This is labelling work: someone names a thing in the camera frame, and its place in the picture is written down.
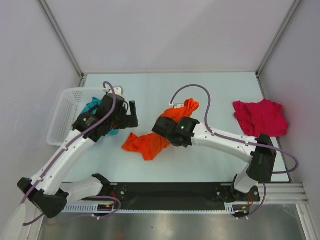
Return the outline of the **orange t-shirt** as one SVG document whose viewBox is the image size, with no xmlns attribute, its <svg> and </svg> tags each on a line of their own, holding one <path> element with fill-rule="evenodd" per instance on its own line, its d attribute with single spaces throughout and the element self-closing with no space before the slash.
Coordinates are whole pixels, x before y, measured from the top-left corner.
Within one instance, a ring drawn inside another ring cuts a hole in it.
<svg viewBox="0 0 320 240">
<path fill-rule="evenodd" d="M 168 108 L 160 116 L 168 117 L 178 123 L 182 117 L 191 117 L 199 107 L 198 101 L 189 98 L 184 101 L 183 107 Z M 127 152 L 140 153 L 145 161 L 152 161 L 162 150 L 170 146 L 171 143 L 166 138 L 156 133 L 137 136 L 132 132 L 122 145 L 122 149 Z"/>
</svg>

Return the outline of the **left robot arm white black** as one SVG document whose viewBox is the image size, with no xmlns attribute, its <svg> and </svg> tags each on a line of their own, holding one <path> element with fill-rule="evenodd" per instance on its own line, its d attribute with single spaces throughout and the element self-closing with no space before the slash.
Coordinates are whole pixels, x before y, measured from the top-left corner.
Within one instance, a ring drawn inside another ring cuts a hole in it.
<svg viewBox="0 0 320 240">
<path fill-rule="evenodd" d="M 19 180 L 17 186 L 25 194 L 24 199 L 49 219 L 59 215 L 67 203 L 95 197 L 107 199 L 111 183 L 99 173 L 83 181 L 63 181 L 100 138 L 112 130 L 136 128 L 138 125 L 136 103 L 126 102 L 121 95 L 107 93 L 100 104 L 78 116 L 65 142 L 39 172 L 32 178 Z"/>
</svg>

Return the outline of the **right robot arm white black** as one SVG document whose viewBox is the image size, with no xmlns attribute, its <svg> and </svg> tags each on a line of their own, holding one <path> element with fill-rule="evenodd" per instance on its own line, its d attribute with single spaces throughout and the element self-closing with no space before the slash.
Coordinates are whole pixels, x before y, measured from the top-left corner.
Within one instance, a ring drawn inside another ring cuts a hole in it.
<svg viewBox="0 0 320 240">
<path fill-rule="evenodd" d="M 235 135 L 210 128 L 190 117 L 182 117 L 179 122 L 159 117 L 152 132 L 175 147 L 211 148 L 247 163 L 232 180 L 230 195 L 234 201 L 243 201 L 258 183 L 266 184 L 272 180 L 277 153 L 268 135 L 262 134 L 258 138 Z"/>
</svg>

